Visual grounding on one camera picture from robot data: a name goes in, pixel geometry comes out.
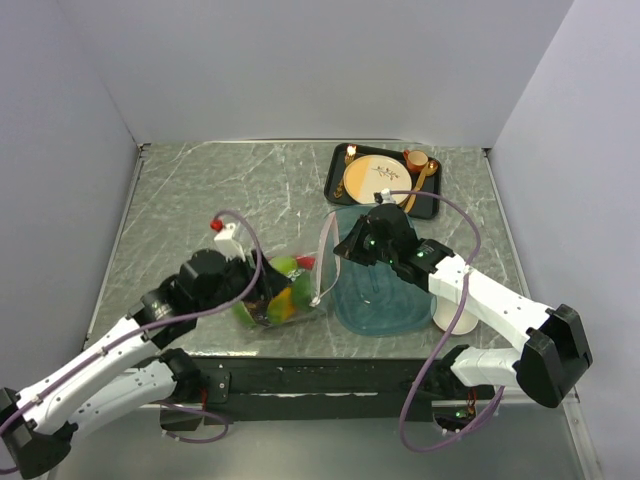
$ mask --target green fruit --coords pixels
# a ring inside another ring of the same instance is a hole
[[[238,302],[231,307],[231,312],[238,319],[238,321],[248,328],[254,328],[257,324],[253,321],[253,317],[247,310],[244,303]]]
[[[311,272],[304,271],[291,285],[291,302],[297,310],[310,312],[313,307],[310,305],[313,299],[313,287],[311,286]]]
[[[296,309],[291,303],[291,287],[287,287],[276,295],[267,307],[267,320],[271,325],[282,325]]]
[[[298,262],[293,257],[273,257],[269,260],[271,266],[283,275],[289,276],[298,269]]]

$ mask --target plate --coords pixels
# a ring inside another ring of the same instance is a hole
[[[361,204],[375,203],[374,193],[385,188],[411,190],[411,175],[397,160],[384,155],[365,155],[354,160],[344,171],[344,188]],[[393,195],[401,203],[407,194]]]

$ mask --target plastic bag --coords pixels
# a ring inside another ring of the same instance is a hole
[[[246,232],[238,232],[242,245],[249,244],[246,238]],[[238,302],[231,307],[242,325],[247,328],[273,327],[326,312],[329,300],[326,294],[335,286],[340,273],[340,259],[333,255],[333,247],[338,243],[334,214],[327,217],[319,238],[317,245],[306,249],[289,246],[277,252],[263,253],[266,294],[260,300]],[[326,262],[333,262],[331,278],[324,275],[328,271],[323,268]]]

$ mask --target table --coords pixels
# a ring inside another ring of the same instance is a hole
[[[104,335],[146,291],[156,288],[198,249],[211,246],[209,222],[218,210],[246,215],[269,253],[307,241],[319,232],[334,205],[323,195],[334,147],[340,142],[185,143],[145,147],[139,180],[106,279],[88,345]],[[507,230],[480,148],[437,148],[410,143],[360,142],[380,148],[419,148],[442,164],[442,193],[476,221],[482,249],[475,266],[522,292]],[[471,229],[446,205],[431,221],[416,220],[418,233],[465,255]],[[441,331],[433,324],[412,333],[363,337],[333,314],[270,329],[248,330],[230,313],[199,320],[196,330],[173,343],[195,356],[243,355],[314,358],[424,358]],[[443,349],[470,344],[508,346],[480,324]]]
[[[146,146],[87,344],[106,333],[141,294],[174,273],[193,251],[212,244],[209,221],[221,208],[246,214],[267,251],[300,242],[305,231],[318,231],[322,217],[333,208],[322,188],[338,143]],[[482,149],[358,143],[420,148],[436,157],[443,165],[442,193],[480,227],[483,245],[475,266],[524,293]],[[470,229],[444,205],[435,220],[417,221],[416,228],[421,236],[435,238],[462,255],[472,249]],[[440,336],[431,325],[395,337],[362,337],[332,315],[282,328],[246,330],[222,314],[201,319],[194,332],[174,345],[204,357],[425,358]],[[444,351],[460,343],[506,346],[483,324],[451,339]],[[155,407],[143,407],[101,429],[74,448],[56,478],[600,478],[573,393],[564,408],[555,410],[517,392],[507,395],[500,415],[484,433],[435,455],[405,450],[395,418],[239,422],[233,427],[237,432],[219,444],[193,447],[161,439],[157,415]],[[431,425],[414,423],[408,429],[421,444],[441,438]],[[192,435],[211,434],[211,427],[200,430]]]

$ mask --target black tray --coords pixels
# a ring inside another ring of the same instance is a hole
[[[324,182],[325,198],[331,203],[335,203],[336,205],[358,204],[353,198],[349,196],[346,189],[344,190],[344,193],[340,198],[336,198],[333,196],[333,192],[336,191],[340,180],[344,176],[344,170],[346,168],[346,165],[344,163],[344,156],[347,153],[348,145],[354,145],[356,147],[355,158],[363,157],[365,155],[384,155],[386,157],[391,157],[394,160],[398,160],[404,166],[407,165],[402,152],[397,152],[395,150],[385,150],[383,148],[365,147],[363,145],[357,145],[355,143],[341,143],[333,151],[333,158],[331,159],[331,165],[329,166],[329,173],[327,174],[327,179]],[[434,175],[425,178],[424,185],[422,185],[421,190],[423,192],[439,194],[441,172],[442,164]],[[419,173],[411,174],[412,185],[415,185],[419,175]],[[439,207],[440,201],[436,200],[435,198],[416,196],[416,201],[413,205],[413,208],[409,212],[409,216],[429,220],[438,214]]]

